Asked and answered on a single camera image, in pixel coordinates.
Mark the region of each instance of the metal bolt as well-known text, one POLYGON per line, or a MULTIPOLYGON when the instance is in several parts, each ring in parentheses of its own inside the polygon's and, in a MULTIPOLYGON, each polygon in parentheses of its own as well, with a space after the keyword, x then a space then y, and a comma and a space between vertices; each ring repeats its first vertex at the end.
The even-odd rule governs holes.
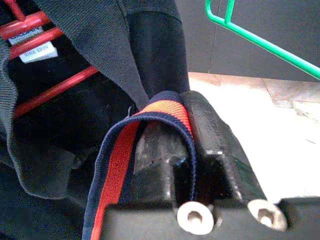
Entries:
POLYGON ((206 235, 214 227, 211 211, 197 201, 189 201, 181 205, 176 218, 183 230, 194 235, 206 235))
POLYGON ((287 220, 283 212, 271 202, 255 199, 248 203, 252 216, 261 224, 276 231, 287 230, 287 220))

